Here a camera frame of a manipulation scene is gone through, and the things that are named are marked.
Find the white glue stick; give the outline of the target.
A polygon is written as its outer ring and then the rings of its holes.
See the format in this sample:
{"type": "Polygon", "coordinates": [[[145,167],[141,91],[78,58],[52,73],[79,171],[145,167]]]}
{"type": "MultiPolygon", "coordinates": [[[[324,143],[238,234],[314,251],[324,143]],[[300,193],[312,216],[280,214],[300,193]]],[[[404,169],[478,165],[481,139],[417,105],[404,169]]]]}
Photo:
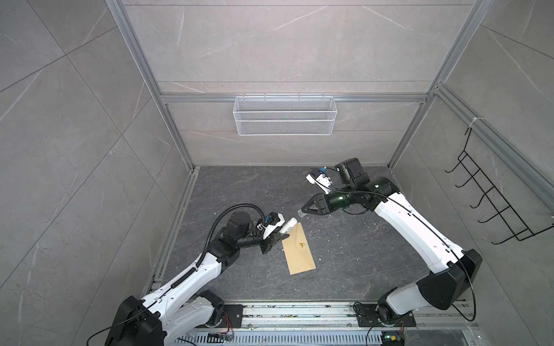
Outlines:
{"type": "Polygon", "coordinates": [[[291,218],[281,228],[281,234],[288,234],[298,224],[297,219],[291,218]]]}

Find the tan paper envelope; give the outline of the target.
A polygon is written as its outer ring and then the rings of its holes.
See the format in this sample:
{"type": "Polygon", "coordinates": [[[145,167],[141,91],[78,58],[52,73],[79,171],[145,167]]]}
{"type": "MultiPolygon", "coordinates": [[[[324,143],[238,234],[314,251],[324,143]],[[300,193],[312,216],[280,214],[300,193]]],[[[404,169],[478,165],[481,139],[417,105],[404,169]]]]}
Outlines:
{"type": "Polygon", "coordinates": [[[290,275],[316,268],[307,237],[301,223],[298,223],[282,242],[290,275]]]}

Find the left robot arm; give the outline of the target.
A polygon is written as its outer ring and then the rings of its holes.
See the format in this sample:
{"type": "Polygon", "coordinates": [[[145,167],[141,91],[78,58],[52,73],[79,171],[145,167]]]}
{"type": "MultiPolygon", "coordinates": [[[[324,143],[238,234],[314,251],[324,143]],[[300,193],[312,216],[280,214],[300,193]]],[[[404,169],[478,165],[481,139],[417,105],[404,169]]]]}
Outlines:
{"type": "Polygon", "coordinates": [[[122,302],[105,344],[170,345],[196,327],[219,326],[224,301],[204,286],[232,265],[241,249],[259,247],[267,253],[297,225],[297,219],[274,212],[254,221],[243,209],[229,208],[218,216],[201,254],[181,273],[142,298],[122,302]]]}

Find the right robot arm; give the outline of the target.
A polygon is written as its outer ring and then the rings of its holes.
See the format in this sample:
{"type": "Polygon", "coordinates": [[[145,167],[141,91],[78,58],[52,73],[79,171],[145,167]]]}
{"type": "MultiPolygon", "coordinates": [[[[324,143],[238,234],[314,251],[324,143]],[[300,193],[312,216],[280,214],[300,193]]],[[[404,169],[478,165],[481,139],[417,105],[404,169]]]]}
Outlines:
{"type": "Polygon", "coordinates": [[[415,283],[383,295],[375,309],[377,320],[391,325],[416,309],[432,306],[446,311],[466,291],[483,262],[474,249],[464,250],[429,223],[388,178],[370,178],[357,158],[333,169],[343,186],[334,187],[326,168],[315,168],[307,180],[322,189],[301,208],[301,214],[325,216],[360,205],[389,223],[417,251],[429,273],[415,283]]]}

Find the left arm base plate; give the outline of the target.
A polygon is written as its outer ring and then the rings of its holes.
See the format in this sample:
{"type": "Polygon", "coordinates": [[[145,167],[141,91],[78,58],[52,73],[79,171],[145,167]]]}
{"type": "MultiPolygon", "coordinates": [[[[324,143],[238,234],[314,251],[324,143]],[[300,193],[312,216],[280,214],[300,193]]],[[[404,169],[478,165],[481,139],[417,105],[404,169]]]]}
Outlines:
{"type": "Polygon", "coordinates": [[[225,304],[222,317],[219,320],[217,328],[227,328],[227,321],[233,329],[242,327],[244,314],[244,306],[242,304],[225,304]]]}

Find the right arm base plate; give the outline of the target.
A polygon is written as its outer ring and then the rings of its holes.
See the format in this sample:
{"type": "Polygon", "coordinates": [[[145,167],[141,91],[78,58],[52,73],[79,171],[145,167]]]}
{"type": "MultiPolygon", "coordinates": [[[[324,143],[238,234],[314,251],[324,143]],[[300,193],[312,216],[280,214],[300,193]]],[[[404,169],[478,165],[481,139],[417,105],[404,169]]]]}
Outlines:
{"type": "Polygon", "coordinates": [[[379,304],[362,304],[355,302],[352,305],[359,327],[415,327],[416,321],[412,312],[398,315],[389,308],[379,304]]]}

